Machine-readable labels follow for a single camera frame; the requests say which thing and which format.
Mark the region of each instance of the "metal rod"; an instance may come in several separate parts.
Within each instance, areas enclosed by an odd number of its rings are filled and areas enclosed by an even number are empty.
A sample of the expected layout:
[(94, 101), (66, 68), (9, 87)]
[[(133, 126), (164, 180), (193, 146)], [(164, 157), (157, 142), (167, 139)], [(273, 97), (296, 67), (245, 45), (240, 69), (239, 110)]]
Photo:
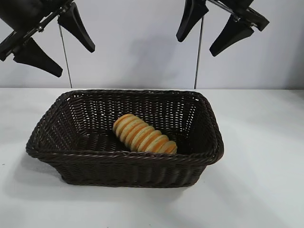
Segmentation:
[(208, 1), (210, 1), (214, 5), (217, 5), (218, 7), (222, 8), (223, 10), (225, 10), (233, 15), (235, 14), (232, 9), (230, 9), (229, 7), (227, 7), (224, 3), (221, 3), (220, 1), (215, 1), (215, 0), (208, 0)]

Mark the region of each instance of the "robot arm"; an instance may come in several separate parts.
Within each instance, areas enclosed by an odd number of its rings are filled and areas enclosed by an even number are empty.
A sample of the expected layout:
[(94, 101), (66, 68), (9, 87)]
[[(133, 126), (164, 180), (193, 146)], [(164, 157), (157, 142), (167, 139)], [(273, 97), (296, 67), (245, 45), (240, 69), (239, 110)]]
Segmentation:
[[(206, 1), (186, 0), (184, 15), (176, 35), (179, 42), (187, 37), (194, 25), (208, 12)], [(231, 14), (224, 30), (210, 48), (213, 56), (251, 36), (254, 32), (252, 27), (262, 31), (269, 23), (249, 7), (253, 0), (208, 1)], [(60, 77), (62, 68), (32, 38), (57, 16), (59, 25), (73, 34), (87, 50), (95, 51), (95, 45), (82, 23), (74, 0), (0, 0), (0, 19), (14, 30), (0, 43), (0, 60), (4, 61), (13, 54), (17, 63), (31, 65)]]

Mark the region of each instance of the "dark brown wicker basket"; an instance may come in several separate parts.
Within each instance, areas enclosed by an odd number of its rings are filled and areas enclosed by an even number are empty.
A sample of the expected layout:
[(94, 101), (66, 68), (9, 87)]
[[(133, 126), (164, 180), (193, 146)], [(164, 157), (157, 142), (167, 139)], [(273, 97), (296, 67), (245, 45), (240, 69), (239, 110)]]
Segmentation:
[[(178, 154), (130, 152), (112, 133), (133, 113), (177, 142)], [(196, 92), (84, 90), (62, 94), (42, 117), (27, 153), (75, 185), (176, 188), (193, 185), (223, 155), (209, 102)]]

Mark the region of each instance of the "bread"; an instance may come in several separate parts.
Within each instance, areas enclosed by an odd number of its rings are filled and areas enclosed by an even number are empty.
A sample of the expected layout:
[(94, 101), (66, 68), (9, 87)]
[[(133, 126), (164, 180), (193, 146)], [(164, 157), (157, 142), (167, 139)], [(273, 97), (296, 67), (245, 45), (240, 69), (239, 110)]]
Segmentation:
[(174, 141), (155, 130), (146, 122), (133, 114), (125, 114), (113, 125), (113, 132), (126, 147), (134, 152), (153, 152), (176, 154), (177, 145)]

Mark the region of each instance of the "toy bread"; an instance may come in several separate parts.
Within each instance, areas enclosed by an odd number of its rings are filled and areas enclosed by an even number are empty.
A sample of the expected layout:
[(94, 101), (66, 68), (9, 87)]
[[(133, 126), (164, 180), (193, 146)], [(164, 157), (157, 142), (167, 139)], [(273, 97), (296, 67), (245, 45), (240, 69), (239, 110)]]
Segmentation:
[(134, 152), (176, 154), (177, 145), (168, 136), (155, 130), (133, 114), (125, 114), (113, 125), (113, 132), (119, 140)]

